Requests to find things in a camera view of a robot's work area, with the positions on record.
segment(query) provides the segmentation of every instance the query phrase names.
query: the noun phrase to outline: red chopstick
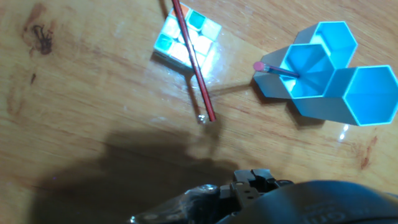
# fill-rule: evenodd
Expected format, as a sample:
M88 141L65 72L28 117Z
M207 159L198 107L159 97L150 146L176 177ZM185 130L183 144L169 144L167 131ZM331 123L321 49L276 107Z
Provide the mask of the red chopstick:
M205 101L206 110L207 110L207 113L209 115L209 119L210 119L210 121L213 122L213 121L216 120L216 115L215 115L215 112L214 112L214 109L213 109L213 105L211 105L211 101L210 101L209 94L207 92L206 84L205 84L205 81L204 81L203 76L202 76L201 71L200 71L199 63L198 63L198 60L197 60L197 55L195 53L195 50L193 49L193 45L192 45L191 40L189 38L187 23L185 23L185 18L184 18L184 15L182 13L180 1L179 0L172 0L172 2L173 2L173 5L174 5L175 15L177 17L178 23L180 24L180 28L181 28L181 31L182 31L182 36L183 36L185 44L187 46L187 50L188 50L189 57L190 57L191 64L192 64L192 68L193 68L193 71L195 72L195 75L196 75L196 77L198 79L198 84L199 84L199 88L200 88L200 91L201 91L201 95L203 97L203 100Z

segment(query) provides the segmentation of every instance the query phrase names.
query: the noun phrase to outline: pink eraser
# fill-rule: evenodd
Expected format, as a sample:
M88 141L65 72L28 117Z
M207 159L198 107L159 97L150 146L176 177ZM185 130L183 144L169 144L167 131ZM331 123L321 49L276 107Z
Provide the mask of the pink eraser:
M264 71L264 68L266 67L266 65L262 62L256 62L253 65L253 68L255 69L255 71L257 72L261 72Z

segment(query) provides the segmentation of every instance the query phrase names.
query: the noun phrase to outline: cube sticker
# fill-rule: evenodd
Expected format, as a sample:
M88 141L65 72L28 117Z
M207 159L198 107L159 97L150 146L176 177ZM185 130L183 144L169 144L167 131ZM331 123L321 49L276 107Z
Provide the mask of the cube sticker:
M181 7L199 66L203 66L211 46L221 32L222 26L184 4L181 4ZM154 53L179 67L192 67L174 9L166 18L154 45Z

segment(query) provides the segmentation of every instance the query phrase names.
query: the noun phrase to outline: hexagonal pen holder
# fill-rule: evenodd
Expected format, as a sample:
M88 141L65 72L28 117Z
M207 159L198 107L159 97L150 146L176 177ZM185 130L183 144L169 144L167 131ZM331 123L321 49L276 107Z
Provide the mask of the hexagonal pen holder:
M346 68L358 46L344 21L319 22L299 32L294 44L322 44L336 68Z
M303 116L358 126L389 124L398 81L389 65L338 69L324 97L293 100Z
M256 72L254 80L263 94L272 98L322 96L335 70L321 44L294 44L265 55L261 61L300 75L290 78Z

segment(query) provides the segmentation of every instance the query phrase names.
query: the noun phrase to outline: table surface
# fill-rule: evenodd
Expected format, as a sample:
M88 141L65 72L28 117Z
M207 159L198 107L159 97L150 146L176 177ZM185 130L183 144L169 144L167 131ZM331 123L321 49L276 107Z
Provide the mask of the table surface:
M398 70L398 1L185 3L223 26L203 71L216 123L197 123L196 78L152 56L171 1L0 1L0 223L121 223L236 169L398 194L398 120L304 118L252 82L255 61L319 21L348 23L350 66Z

